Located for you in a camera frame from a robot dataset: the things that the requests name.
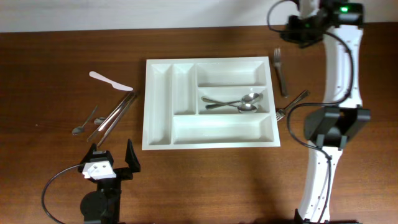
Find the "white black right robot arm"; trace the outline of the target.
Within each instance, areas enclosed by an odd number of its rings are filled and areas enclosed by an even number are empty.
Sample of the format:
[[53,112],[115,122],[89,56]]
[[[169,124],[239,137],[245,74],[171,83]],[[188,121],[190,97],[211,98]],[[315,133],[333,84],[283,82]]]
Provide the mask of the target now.
[[[297,1],[280,37],[301,48],[325,44],[326,87],[304,122],[309,149],[295,223],[328,223],[333,178],[346,144],[369,121],[358,88],[364,7],[348,1]],[[280,145],[267,57],[150,59],[142,147],[209,149]]]

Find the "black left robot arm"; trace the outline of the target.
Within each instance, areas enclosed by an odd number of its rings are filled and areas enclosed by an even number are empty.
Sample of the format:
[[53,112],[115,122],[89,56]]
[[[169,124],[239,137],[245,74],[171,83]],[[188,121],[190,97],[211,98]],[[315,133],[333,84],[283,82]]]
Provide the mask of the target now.
[[121,182],[132,179],[129,167],[113,168],[109,151],[97,150],[92,144],[78,165],[78,172],[96,184],[96,190],[87,193],[80,203],[84,223],[119,223]]

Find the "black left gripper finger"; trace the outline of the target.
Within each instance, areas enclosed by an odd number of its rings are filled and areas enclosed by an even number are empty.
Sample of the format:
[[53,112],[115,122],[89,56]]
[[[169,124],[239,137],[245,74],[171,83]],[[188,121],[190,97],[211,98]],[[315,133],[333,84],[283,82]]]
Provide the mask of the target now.
[[134,152],[133,144],[130,139],[127,140],[125,162],[128,164],[131,172],[140,172],[141,165],[138,158]]
[[83,159],[81,160],[80,164],[85,164],[87,162],[90,162],[91,159],[93,158],[94,152],[97,151],[97,145],[93,143],[91,147],[89,148],[88,152],[85,154]]

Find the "large steel spoon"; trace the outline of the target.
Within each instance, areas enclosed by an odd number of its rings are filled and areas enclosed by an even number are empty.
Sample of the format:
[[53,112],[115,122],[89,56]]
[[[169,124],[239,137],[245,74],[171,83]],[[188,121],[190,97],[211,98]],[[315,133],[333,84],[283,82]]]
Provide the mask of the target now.
[[[230,104],[235,104],[235,103],[248,103],[248,104],[255,104],[258,101],[262,99],[263,95],[262,93],[249,93],[247,95],[244,95],[240,100],[238,101],[230,101]],[[212,110],[215,108],[222,107],[222,105],[218,104],[212,104],[212,105],[206,105],[205,108],[207,110]]]
[[240,105],[234,105],[232,103],[225,103],[222,101],[212,100],[205,96],[201,97],[201,100],[204,102],[207,102],[207,103],[214,103],[214,105],[205,106],[205,108],[207,110],[220,108],[222,106],[230,106],[230,107],[236,108],[240,113],[255,113],[257,111],[257,107],[252,104],[249,104],[249,103],[241,103]]

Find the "steel fork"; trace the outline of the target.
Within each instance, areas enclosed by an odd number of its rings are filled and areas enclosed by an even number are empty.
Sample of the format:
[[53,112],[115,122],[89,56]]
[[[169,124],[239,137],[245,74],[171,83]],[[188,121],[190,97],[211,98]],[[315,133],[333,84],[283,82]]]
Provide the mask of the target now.
[[283,117],[287,115],[290,109],[292,109],[295,105],[297,105],[300,101],[305,99],[310,92],[308,90],[304,90],[299,94],[298,97],[296,97],[293,101],[291,101],[286,107],[279,109],[276,111],[276,120],[280,121]]
[[281,95],[284,98],[287,98],[289,96],[289,92],[287,90],[286,80],[282,71],[281,51],[279,47],[274,49],[273,64],[279,77]]

